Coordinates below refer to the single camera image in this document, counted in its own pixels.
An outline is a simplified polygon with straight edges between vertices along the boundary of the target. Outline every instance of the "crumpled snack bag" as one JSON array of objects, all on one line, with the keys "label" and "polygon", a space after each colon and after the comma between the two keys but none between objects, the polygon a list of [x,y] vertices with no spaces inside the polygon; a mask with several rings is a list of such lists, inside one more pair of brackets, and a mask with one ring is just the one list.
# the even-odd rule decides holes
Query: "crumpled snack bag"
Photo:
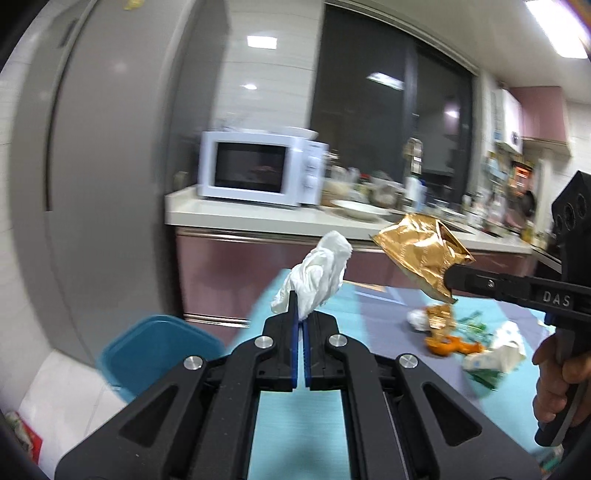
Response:
[{"label": "crumpled snack bag", "polygon": [[443,275],[452,265],[472,263],[474,258],[441,220],[408,213],[372,239],[432,299],[456,302]]}]

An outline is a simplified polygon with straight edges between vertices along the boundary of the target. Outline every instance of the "white bowl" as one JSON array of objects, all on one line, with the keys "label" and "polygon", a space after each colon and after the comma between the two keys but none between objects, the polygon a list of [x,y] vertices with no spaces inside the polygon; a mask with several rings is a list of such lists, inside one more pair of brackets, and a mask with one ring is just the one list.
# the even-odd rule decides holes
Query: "white bowl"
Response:
[{"label": "white bowl", "polygon": [[350,200],[333,200],[333,205],[357,220],[375,220],[390,214],[390,211],[385,208],[375,207],[367,203],[351,202]]},{"label": "white bowl", "polygon": [[302,137],[306,140],[314,140],[316,137],[318,137],[318,132],[300,127],[281,127],[279,129],[279,134],[289,135],[291,137]]}]

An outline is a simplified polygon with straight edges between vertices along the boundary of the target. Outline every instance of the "crumpled white tissue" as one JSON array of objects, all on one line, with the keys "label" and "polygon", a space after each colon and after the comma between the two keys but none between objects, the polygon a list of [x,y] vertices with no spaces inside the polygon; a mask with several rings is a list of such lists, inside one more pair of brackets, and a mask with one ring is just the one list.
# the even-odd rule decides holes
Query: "crumpled white tissue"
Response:
[{"label": "crumpled white tissue", "polygon": [[525,346],[519,327],[508,320],[495,332],[489,349],[467,355],[462,368],[467,371],[490,369],[508,374],[524,359]]},{"label": "crumpled white tissue", "polygon": [[291,269],[271,301],[272,312],[285,313],[290,291],[295,290],[299,319],[305,319],[343,284],[347,260],[352,251],[353,248],[343,235],[334,230],[327,233],[303,262]]},{"label": "crumpled white tissue", "polygon": [[429,317],[425,309],[411,310],[407,314],[407,320],[419,332],[428,332],[431,330]]}]

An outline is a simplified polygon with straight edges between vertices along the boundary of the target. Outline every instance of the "human hand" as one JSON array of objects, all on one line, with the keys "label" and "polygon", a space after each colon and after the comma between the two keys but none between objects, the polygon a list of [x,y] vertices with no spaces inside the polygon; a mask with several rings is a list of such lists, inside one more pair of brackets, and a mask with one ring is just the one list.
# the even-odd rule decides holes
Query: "human hand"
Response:
[{"label": "human hand", "polygon": [[[556,363],[556,336],[544,340],[532,358],[540,367],[540,379],[536,385],[534,415],[548,423],[556,418],[566,406],[566,391],[569,384],[578,384],[591,379],[591,352],[567,360],[561,367]],[[573,416],[571,427],[576,427],[591,414],[591,384]]]}]

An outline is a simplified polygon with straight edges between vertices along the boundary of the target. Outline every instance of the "kitchen counter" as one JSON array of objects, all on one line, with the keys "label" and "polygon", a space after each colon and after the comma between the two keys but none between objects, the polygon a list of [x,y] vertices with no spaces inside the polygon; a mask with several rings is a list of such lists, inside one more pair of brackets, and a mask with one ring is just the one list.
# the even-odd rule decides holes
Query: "kitchen counter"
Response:
[{"label": "kitchen counter", "polygon": [[[337,230],[348,240],[371,240],[391,222],[362,222],[342,216],[338,209],[302,207],[296,209],[239,202],[205,200],[197,197],[194,186],[166,197],[166,223],[178,227],[223,231],[262,232],[281,235],[320,237]],[[531,246],[517,238],[496,238],[462,225],[468,232],[454,236],[468,250],[530,254]]]}]

